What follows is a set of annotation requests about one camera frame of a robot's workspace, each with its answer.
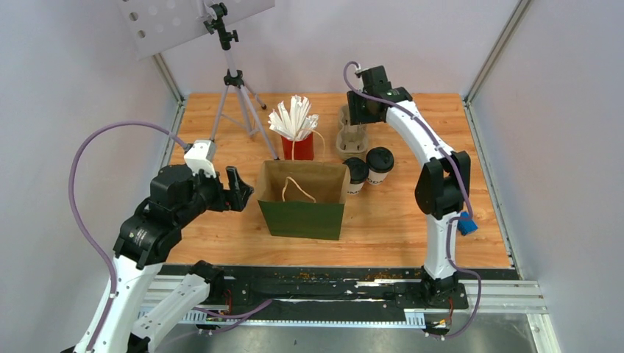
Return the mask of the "black plastic cup lid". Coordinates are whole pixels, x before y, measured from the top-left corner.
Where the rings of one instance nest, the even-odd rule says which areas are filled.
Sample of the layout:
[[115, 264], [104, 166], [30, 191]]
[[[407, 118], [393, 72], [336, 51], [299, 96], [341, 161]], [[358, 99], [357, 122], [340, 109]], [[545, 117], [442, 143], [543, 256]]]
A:
[[353, 185], [364, 183], [369, 176], [369, 166], [367, 163], [359, 157], [347, 158], [344, 165], [350, 173], [350, 183]]

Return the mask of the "green paper bag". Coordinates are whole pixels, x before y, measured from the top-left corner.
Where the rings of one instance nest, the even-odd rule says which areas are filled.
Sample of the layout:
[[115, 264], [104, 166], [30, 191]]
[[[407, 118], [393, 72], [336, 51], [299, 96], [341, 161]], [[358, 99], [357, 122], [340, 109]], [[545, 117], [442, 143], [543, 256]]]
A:
[[341, 235], [350, 171], [345, 164], [297, 160], [299, 141], [289, 156], [263, 161], [256, 199], [270, 235], [338, 240]]

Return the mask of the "white paper cup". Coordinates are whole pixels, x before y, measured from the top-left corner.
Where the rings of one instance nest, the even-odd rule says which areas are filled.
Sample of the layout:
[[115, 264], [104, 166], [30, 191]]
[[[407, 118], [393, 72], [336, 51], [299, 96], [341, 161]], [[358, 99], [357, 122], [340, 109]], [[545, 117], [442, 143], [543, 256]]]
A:
[[371, 185], [379, 185], [381, 184], [391, 169], [378, 169], [378, 168], [370, 168], [369, 175], [367, 177], [367, 182]]
[[365, 184], [366, 184], [366, 180], [358, 182], [358, 183], [351, 182], [347, 186], [347, 194], [348, 195], [357, 195], [357, 194], [359, 194]]

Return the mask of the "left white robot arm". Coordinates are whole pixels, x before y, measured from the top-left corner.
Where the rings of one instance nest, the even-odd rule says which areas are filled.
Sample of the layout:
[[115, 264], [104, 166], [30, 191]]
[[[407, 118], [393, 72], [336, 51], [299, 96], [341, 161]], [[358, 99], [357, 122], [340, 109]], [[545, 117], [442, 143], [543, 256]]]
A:
[[120, 227], [113, 247], [112, 294], [104, 295], [79, 343], [68, 352], [154, 352], [178, 322], [203, 301], [220, 302], [225, 295], [222, 268], [200, 260], [182, 282], [147, 314], [139, 310], [153, 279], [170, 251], [181, 241], [182, 229], [206, 211], [241, 212], [254, 189], [233, 166], [226, 168], [229, 188], [219, 176], [194, 174], [186, 165], [161, 168], [150, 182], [149, 197]]

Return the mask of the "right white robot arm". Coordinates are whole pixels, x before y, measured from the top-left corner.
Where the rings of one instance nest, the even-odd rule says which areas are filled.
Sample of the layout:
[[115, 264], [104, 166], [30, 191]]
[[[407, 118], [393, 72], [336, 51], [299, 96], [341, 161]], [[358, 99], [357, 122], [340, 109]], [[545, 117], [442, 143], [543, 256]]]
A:
[[383, 66], [355, 67], [361, 86], [348, 84], [347, 101], [350, 124], [386, 123], [405, 141], [420, 164], [414, 197], [425, 214], [427, 253], [423, 265], [422, 301], [438, 307], [458, 287], [455, 264], [455, 239], [462, 212], [472, 212], [469, 201], [471, 158], [445, 143], [423, 118], [412, 95], [403, 87], [395, 88]]

